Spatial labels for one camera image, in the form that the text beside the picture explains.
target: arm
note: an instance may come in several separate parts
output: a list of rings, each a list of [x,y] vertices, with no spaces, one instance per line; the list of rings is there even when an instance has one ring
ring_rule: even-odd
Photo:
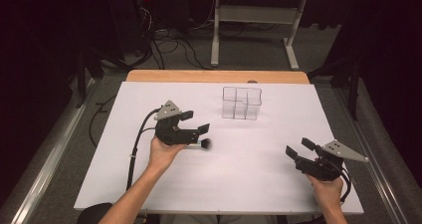
[[[185,146],[180,144],[169,146],[155,136],[151,141],[149,162],[142,175],[119,198],[100,223],[132,224],[155,183]]]
[[[342,180],[337,178],[334,181],[320,181],[307,175],[314,187],[316,202],[322,211],[326,224],[346,224],[347,221],[340,207],[340,195]]]

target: transparent box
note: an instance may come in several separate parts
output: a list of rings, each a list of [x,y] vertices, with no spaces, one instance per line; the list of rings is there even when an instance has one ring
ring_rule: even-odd
[[[261,89],[223,88],[223,118],[256,120],[261,107]]]

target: black cable bundle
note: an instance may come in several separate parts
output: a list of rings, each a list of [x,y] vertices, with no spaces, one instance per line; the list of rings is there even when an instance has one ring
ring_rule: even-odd
[[[137,144],[139,143],[140,135],[146,131],[146,129],[143,129],[145,127],[146,122],[148,119],[155,114],[156,112],[159,112],[160,109],[155,109],[154,111],[150,112],[145,119],[143,120],[142,125],[140,126],[139,132],[137,133],[136,141],[133,146],[132,154],[130,156],[130,165],[129,165],[129,174],[127,177],[127,186],[126,191],[130,188],[132,179],[133,179],[133,170],[134,170],[134,162],[136,161],[136,153],[137,153]]]

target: white metal stand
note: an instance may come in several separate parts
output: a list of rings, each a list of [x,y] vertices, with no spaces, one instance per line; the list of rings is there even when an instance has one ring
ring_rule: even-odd
[[[292,43],[298,31],[306,2],[306,0],[301,0],[298,8],[276,8],[220,5],[220,0],[215,0],[214,37],[211,50],[211,66],[218,66],[220,52],[220,21],[254,22],[292,25],[292,31],[289,38],[284,38],[284,46],[292,70],[298,70],[299,65],[296,60]]]

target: white table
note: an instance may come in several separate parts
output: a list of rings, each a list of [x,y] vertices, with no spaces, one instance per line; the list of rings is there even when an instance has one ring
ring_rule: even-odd
[[[225,86],[262,89],[257,120],[221,118]],[[102,139],[75,204],[76,209],[116,202],[125,191],[131,153],[145,116],[172,100],[184,112],[194,111],[181,128],[210,123],[203,135],[209,151],[182,150],[145,201],[148,213],[278,214],[319,213],[309,181],[285,155],[316,154],[302,137],[325,144],[331,130],[313,85],[134,83],[121,85]],[[153,118],[145,127],[155,126]],[[148,161],[153,130],[139,142],[135,180]],[[342,206],[345,214],[363,213],[354,188]]]

